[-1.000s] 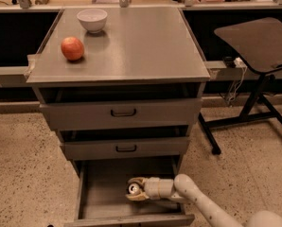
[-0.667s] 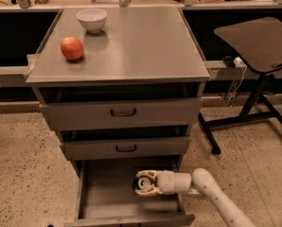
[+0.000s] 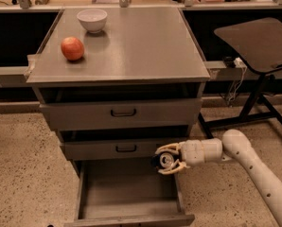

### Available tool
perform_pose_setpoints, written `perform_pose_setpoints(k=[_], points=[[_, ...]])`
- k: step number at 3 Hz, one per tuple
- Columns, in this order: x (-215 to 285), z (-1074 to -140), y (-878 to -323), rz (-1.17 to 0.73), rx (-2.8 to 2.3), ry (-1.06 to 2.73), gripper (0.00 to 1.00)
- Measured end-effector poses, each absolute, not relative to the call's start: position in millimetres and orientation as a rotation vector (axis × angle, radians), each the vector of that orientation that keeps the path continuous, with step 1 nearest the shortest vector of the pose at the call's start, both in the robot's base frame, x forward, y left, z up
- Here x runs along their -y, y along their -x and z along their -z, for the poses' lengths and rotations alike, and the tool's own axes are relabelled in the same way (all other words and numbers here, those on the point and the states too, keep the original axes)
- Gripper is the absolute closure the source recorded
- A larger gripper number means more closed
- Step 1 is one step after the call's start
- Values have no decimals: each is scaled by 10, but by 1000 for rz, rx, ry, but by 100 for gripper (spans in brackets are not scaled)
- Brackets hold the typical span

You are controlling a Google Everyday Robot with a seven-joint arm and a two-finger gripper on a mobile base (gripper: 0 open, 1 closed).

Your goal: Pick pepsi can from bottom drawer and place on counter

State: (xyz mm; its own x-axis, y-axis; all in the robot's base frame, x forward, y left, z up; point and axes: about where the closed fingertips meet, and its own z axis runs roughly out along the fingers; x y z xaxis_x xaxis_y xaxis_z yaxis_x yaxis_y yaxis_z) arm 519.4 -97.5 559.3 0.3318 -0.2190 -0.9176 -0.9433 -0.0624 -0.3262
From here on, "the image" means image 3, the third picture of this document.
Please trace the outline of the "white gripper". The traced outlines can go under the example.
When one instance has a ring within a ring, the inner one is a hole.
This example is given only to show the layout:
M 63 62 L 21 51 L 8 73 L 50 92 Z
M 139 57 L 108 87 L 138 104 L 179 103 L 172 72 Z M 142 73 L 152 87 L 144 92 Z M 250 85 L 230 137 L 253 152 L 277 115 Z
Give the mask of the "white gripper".
M 161 146 L 155 151 L 156 155 L 169 153 L 171 155 L 179 155 L 181 151 L 181 159 L 171 163 L 169 166 L 158 166 L 158 172 L 163 175 L 171 175 L 182 171 L 189 166 L 199 166 L 204 163 L 217 162 L 222 156 L 222 142 L 220 139 L 206 140 L 187 140 L 184 142 L 171 143 Z

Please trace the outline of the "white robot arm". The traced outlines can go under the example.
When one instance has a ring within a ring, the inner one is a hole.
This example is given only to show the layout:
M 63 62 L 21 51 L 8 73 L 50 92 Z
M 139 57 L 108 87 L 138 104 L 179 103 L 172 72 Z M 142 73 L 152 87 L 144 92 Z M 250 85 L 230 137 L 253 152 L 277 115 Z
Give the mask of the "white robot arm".
M 282 182 L 261 161 L 244 133 L 226 131 L 221 139 L 186 140 L 158 148 L 151 160 L 158 172 L 171 175 L 205 163 L 236 160 L 248 173 L 273 217 L 282 227 Z

